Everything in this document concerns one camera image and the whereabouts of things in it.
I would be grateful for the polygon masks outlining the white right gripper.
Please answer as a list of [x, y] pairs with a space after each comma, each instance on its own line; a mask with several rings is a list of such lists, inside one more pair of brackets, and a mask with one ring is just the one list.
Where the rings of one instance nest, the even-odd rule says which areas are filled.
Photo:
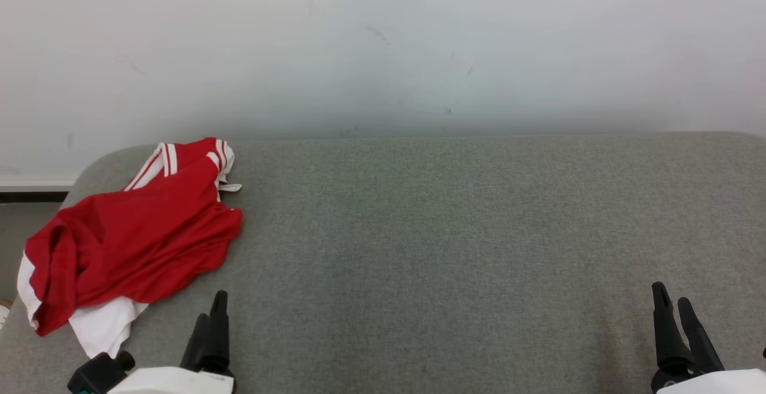
[[653, 394], [766, 394], [766, 372], [761, 369], [725, 371], [706, 329], [688, 298], [679, 298], [679, 317], [689, 342], [684, 343], [674, 317], [673, 301], [665, 285], [652, 284], [656, 363]]

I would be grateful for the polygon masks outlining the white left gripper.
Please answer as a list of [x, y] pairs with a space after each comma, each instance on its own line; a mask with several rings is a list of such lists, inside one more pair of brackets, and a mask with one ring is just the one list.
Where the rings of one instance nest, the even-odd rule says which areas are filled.
[[[228, 294], [219, 290], [209, 315], [201, 313], [184, 350], [179, 367], [139, 368], [108, 394], [233, 394], [230, 369]], [[209, 371], [202, 371], [209, 337]]]

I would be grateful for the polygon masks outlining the red Bulls basketball jersey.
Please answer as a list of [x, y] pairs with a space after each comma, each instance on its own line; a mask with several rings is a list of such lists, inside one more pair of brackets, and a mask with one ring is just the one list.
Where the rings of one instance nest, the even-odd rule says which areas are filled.
[[82, 199], [98, 246], [78, 266], [78, 307], [129, 298], [152, 304], [224, 263], [243, 214], [222, 203], [224, 143], [205, 138], [167, 148], [167, 167], [141, 187]]

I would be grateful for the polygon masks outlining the white skirting board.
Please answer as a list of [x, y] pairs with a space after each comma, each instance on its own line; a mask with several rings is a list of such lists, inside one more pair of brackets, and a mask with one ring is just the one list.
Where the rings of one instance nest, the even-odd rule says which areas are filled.
[[61, 203], [74, 180], [0, 180], [0, 205]]

